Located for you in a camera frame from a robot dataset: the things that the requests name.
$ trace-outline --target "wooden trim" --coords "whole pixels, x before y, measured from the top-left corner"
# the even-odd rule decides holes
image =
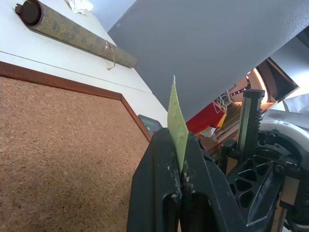
[[[65,90],[70,90],[78,93],[85,93],[90,94],[94,96],[99,96],[103,98],[110,98],[119,100],[122,102],[126,110],[129,112],[129,114],[132,116],[133,120],[141,130],[141,132],[144,134],[146,139],[150,141],[151,136],[148,132],[148,130],[145,128],[143,122],[137,117],[137,115],[134,113],[133,109],[129,105],[129,103],[126,101],[124,96],[121,93],[116,93],[113,91],[109,91],[106,89],[86,85],[80,82],[68,80],[65,78],[61,78],[58,76],[53,76],[50,74],[46,74],[43,72],[27,69],[24,67],[16,66],[13,64],[5,63],[0,61],[0,76],[19,80],[19,81],[26,81],[31,82],[43,86],[50,86]]]
[[[282,76],[284,79],[286,79],[289,83],[291,83],[294,87],[294,89],[287,93],[286,95],[282,96],[281,98],[279,98],[278,100],[276,100],[275,104],[281,102],[282,100],[286,99],[286,97],[288,97],[289,95],[291,95],[292,93],[294,93],[297,89],[299,89],[299,86],[295,83],[295,81],[293,81],[290,76],[288,74],[286,74],[285,71],[282,70],[282,68],[280,68],[280,66],[278,64],[276,64],[276,62],[273,61],[272,58],[268,57],[266,59],[266,61],[268,61],[268,63],[270,63],[270,65],[272,67],[274,67]]]
[[[129,114],[132,116],[133,120],[135,121],[135,123],[138,125],[138,127],[140,128],[141,132],[145,135],[146,139],[148,141],[151,140],[151,135],[148,132],[148,130],[145,128],[143,122],[140,120],[139,117],[137,117],[137,115],[134,113],[133,109],[131,108],[131,106],[129,105],[129,103],[126,101],[126,99],[124,98],[124,96],[121,95],[121,102],[122,104],[125,106],[126,110],[129,112]]]

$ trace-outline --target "red fabric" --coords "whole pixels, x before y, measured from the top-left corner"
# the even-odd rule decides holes
[[[198,134],[209,126],[216,128],[223,115],[223,111],[220,110],[220,112],[217,113],[213,103],[210,103],[193,118],[187,121],[186,125],[189,131],[191,131],[193,134]]]

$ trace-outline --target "white cloth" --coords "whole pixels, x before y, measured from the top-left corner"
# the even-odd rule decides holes
[[[65,0],[74,13],[85,14],[85,10],[92,11],[93,4],[89,0]]]
[[[207,127],[207,128],[206,128],[205,130],[203,130],[200,134],[203,135],[204,137],[209,137],[209,138],[211,138],[215,130],[216,130],[216,128]]]
[[[309,93],[284,99],[285,111],[309,115]]]

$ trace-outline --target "green card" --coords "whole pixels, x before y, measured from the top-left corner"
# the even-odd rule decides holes
[[[178,167],[181,173],[189,131],[179,106],[175,76],[169,99],[168,129],[175,144]]]

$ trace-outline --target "white wall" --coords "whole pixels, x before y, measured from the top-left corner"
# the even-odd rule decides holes
[[[90,0],[93,13],[106,31],[124,15],[136,0]]]
[[[270,58],[299,86],[287,98],[309,93],[309,48],[298,38],[291,39]],[[278,103],[272,109],[284,110],[283,103]]]

